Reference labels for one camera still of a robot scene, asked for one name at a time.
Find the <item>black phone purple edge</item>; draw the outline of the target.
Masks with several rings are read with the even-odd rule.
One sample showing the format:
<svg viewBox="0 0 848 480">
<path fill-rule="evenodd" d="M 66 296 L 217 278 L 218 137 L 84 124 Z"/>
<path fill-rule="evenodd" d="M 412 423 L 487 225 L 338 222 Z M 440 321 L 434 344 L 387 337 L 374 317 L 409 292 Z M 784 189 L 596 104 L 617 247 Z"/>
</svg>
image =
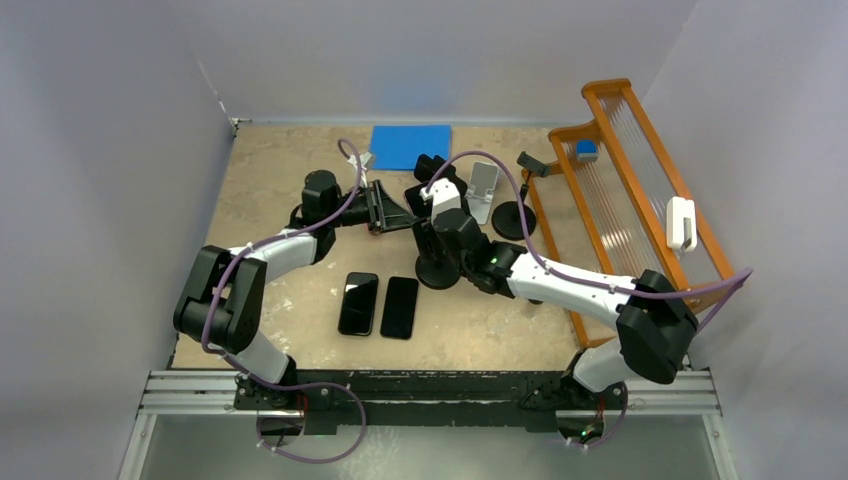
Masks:
<svg viewBox="0 0 848 480">
<path fill-rule="evenodd" d="M 432 212 L 432 202 L 421 196 L 421 191 L 426 186 L 427 183 L 421 183 L 404 191 L 404 198 L 410 212 L 418 218 L 429 218 Z"/>
</svg>

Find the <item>black round base phone stand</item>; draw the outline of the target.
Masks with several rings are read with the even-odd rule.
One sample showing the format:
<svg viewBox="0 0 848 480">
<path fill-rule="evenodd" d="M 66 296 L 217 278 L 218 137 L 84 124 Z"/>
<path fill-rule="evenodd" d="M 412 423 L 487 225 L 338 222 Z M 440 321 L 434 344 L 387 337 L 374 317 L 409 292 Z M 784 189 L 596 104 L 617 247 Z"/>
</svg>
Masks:
<svg viewBox="0 0 848 480">
<path fill-rule="evenodd" d="M 429 221 L 420 219 L 412 226 L 418 249 L 415 261 L 417 279 L 427 288 L 445 290 L 460 279 L 460 272 L 451 263 Z"/>
</svg>

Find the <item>black phone white stripe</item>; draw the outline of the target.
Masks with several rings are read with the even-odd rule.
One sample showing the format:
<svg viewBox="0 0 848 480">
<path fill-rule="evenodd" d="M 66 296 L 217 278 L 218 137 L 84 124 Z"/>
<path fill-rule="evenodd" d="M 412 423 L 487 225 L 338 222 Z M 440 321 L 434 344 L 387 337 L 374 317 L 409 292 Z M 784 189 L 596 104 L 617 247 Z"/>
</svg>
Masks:
<svg viewBox="0 0 848 480">
<path fill-rule="evenodd" d="M 372 332 L 379 277 L 351 272 L 345 280 L 337 331 L 345 336 L 368 336 Z"/>
</svg>

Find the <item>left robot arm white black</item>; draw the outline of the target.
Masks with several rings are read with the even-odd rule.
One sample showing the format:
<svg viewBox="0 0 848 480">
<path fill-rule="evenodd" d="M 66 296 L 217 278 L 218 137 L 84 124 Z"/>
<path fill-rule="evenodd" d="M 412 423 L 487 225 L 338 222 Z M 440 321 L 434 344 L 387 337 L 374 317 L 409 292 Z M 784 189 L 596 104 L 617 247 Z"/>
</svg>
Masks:
<svg viewBox="0 0 848 480">
<path fill-rule="evenodd" d="M 272 408 L 298 395 L 295 361 L 260 332 L 267 283 L 323 260 L 339 227 L 364 225 L 373 234 L 411 228 L 419 217 L 396 203 L 378 180 L 345 193 L 327 170 L 309 173 L 301 203 L 276 236 L 254 246 L 208 245 L 197 254 L 173 313 L 173 326 L 235 363 L 259 385 Z"/>
</svg>

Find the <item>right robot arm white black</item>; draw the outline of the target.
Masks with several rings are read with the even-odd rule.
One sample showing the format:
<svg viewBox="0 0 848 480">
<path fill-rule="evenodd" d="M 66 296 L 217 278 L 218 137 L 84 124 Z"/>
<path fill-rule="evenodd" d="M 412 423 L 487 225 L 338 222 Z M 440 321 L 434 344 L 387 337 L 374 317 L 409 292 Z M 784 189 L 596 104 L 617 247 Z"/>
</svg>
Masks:
<svg viewBox="0 0 848 480">
<path fill-rule="evenodd" d="M 490 240 L 460 208 L 419 219 L 413 230 L 439 263 L 486 294 L 562 307 L 616 330 L 616 338 L 572 358 L 561 381 L 569 404 L 584 407 L 634 377 L 674 382 L 697 319 L 663 274 L 607 276 L 535 257 L 527 247 Z"/>
</svg>

